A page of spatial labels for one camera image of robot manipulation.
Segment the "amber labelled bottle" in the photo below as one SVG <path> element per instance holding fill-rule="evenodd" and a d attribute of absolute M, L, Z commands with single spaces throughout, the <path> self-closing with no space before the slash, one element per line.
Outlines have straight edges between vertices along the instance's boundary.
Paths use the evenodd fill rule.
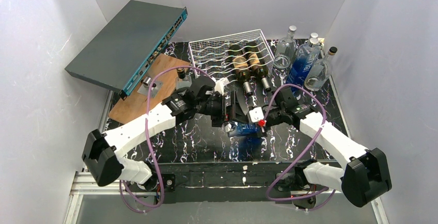
<path fill-rule="evenodd" d="M 184 68 L 177 68 L 177 77 L 176 77 L 176 90 L 188 89 L 191 87 L 192 78 L 187 75 Z"/>

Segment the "dark wine bottle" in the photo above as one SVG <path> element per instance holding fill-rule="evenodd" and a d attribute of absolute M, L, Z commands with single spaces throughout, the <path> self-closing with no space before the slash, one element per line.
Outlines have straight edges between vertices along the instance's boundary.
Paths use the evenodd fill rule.
<path fill-rule="evenodd" d="M 268 82 L 268 73 L 258 57 L 257 44 L 255 42 L 248 42 L 245 45 L 244 50 L 250 70 L 253 72 L 254 76 L 260 80 L 264 91 L 271 92 L 272 88 Z"/>
<path fill-rule="evenodd" d="M 249 83 L 251 75 L 248 63 L 243 55 L 241 47 L 239 45 L 231 45 L 229 47 L 228 55 L 232 66 L 235 69 L 236 78 L 243 85 L 245 96 L 251 97 L 253 95 L 253 91 L 251 90 Z"/>

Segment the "clear bottle blue label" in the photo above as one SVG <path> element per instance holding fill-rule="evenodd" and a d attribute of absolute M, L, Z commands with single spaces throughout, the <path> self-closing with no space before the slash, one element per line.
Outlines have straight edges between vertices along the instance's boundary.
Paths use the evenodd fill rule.
<path fill-rule="evenodd" d="M 325 82 L 329 79 L 332 73 L 331 59 L 337 53 L 338 48 L 335 46 L 330 47 L 327 54 L 316 61 L 311 68 L 305 82 L 304 86 L 310 91 L 320 90 Z"/>

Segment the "clear bottle green label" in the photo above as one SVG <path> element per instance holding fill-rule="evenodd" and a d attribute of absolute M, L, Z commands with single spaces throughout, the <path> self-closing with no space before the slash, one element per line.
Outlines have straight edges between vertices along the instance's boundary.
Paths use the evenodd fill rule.
<path fill-rule="evenodd" d="M 273 66 L 275 68 L 287 69 L 291 66 L 296 50 L 296 43 L 294 41 L 296 30 L 297 27 L 295 25 L 289 26 L 285 37 L 278 40 L 273 60 Z"/>

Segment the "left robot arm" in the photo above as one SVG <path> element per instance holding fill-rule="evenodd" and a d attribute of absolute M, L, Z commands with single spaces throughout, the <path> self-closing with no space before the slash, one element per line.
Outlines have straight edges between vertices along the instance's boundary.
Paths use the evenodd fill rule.
<path fill-rule="evenodd" d="M 156 134 L 192 119 L 196 114 L 210 116 L 212 127 L 235 121 L 248 123 L 248 117 L 232 94 L 230 104 L 224 97 L 225 79 L 207 76 L 194 79 L 190 86 L 174 90 L 152 110 L 106 132 L 91 131 L 86 139 L 82 160 L 98 186 L 116 180 L 146 183 L 153 174 L 144 162 L 125 157 L 130 150 Z"/>

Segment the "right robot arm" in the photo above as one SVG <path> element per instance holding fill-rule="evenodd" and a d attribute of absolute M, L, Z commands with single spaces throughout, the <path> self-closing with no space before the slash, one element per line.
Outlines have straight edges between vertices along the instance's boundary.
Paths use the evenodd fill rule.
<path fill-rule="evenodd" d="M 315 159 L 292 162 L 277 175 L 269 189 L 301 188 L 320 185 L 344 194 L 356 207 L 363 207 L 392 189 L 387 157 L 379 148 L 368 149 L 355 142 L 326 119 L 322 105 L 300 103 L 288 89 L 279 87 L 266 107 L 255 107 L 247 114 L 261 131 L 278 124 L 289 124 L 311 137 L 307 148 L 318 143 L 339 164 L 333 167 Z"/>

